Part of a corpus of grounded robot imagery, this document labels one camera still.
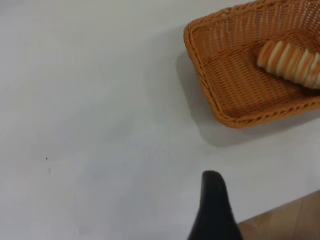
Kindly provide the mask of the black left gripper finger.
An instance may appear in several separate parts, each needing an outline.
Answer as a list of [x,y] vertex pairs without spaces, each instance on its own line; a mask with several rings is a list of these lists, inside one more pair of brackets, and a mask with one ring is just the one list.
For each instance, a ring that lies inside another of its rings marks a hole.
[[190,240],[242,240],[229,200],[227,185],[216,171],[202,174],[199,211]]

